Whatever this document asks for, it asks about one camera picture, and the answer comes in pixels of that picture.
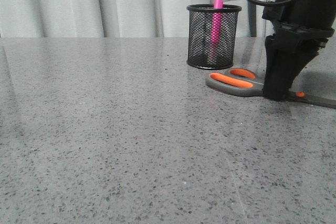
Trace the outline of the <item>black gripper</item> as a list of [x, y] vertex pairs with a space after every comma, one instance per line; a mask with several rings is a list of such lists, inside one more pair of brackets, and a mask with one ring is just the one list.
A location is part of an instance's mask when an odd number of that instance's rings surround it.
[[324, 41], [333, 36], [334, 29], [307, 28], [282, 22], [273, 22], [273, 26], [274, 34], [265, 39], [267, 63], [263, 95], [280, 101], [298, 74], [319, 54], [318, 47], [298, 48], [300, 44], [306, 40]]

